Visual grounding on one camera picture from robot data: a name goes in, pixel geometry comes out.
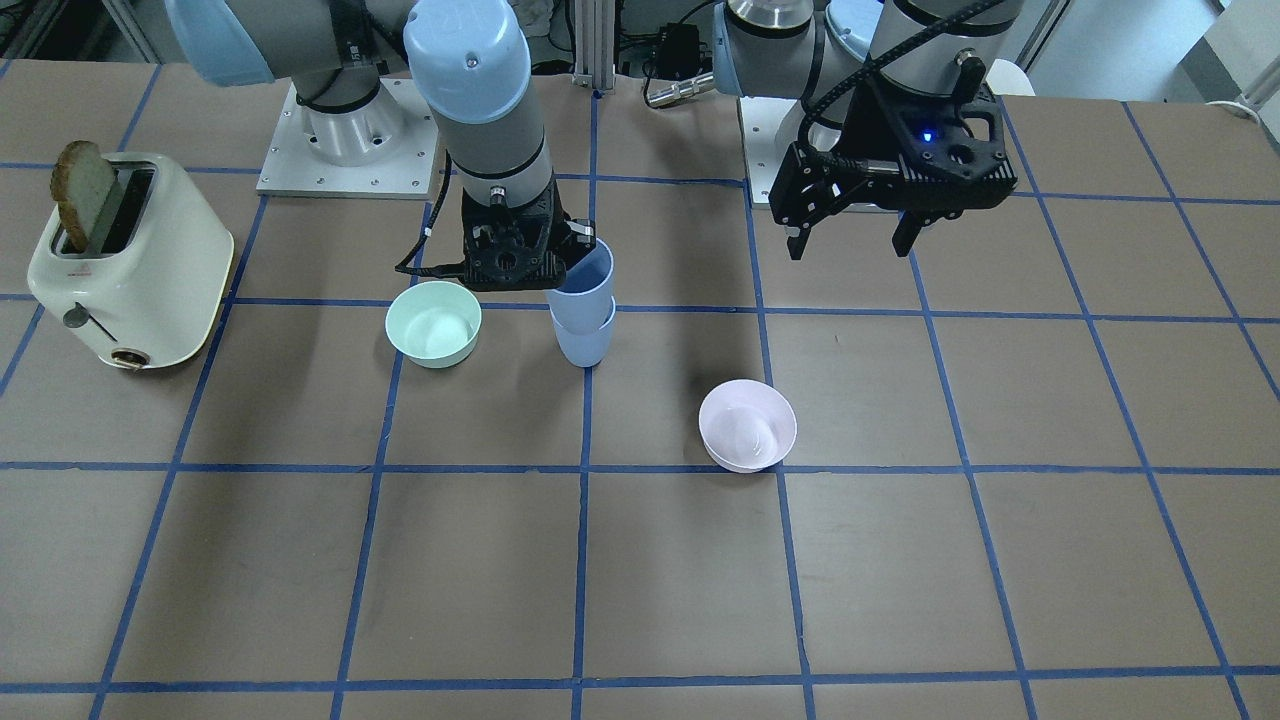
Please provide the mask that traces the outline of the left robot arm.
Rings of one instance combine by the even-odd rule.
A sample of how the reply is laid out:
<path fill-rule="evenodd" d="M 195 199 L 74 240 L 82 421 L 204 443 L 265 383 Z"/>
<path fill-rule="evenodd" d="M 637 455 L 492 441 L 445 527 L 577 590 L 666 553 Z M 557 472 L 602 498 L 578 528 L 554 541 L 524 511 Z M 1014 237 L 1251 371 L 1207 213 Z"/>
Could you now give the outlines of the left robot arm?
<path fill-rule="evenodd" d="M 893 251 L 1018 187 L 987 76 L 1019 1 L 722 1 L 719 92 L 794 100 L 768 204 L 799 260 L 854 204 L 895 211 Z"/>

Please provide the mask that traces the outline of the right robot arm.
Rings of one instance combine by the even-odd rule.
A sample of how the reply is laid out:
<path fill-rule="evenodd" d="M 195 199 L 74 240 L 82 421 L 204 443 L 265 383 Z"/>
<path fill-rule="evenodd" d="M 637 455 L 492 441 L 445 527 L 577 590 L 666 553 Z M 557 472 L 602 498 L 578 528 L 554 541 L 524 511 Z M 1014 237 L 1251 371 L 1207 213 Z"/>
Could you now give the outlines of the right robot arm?
<path fill-rule="evenodd" d="M 529 44 L 506 1 L 169 1 L 211 85 L 288 81 L 257 191 L 461 195 L 461 259 L 425 266 L 429 217 L 396 264 L 476 292 L 558 290 L 595 249 L 563 209 Z"/>

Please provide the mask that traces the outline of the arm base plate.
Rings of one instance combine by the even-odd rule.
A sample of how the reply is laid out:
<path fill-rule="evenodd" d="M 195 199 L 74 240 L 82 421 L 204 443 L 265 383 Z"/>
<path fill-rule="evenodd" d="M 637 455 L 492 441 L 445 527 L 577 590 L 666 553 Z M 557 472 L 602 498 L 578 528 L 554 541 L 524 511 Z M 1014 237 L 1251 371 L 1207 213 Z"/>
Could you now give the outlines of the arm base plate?
<path fill-rule="evenodd" d="M 407 79 L 370 104 L 326 114 L 288 92 L 256 190 L 265 196 L 425 201 L 436 161 L 435 113 Z"/>
<path fill-rule="evenodd" d="M 742 152 L 755 209 L 769 206 L 774 179 L 803 117 L 804 108 L 797 99 L 739 99 Z"/>

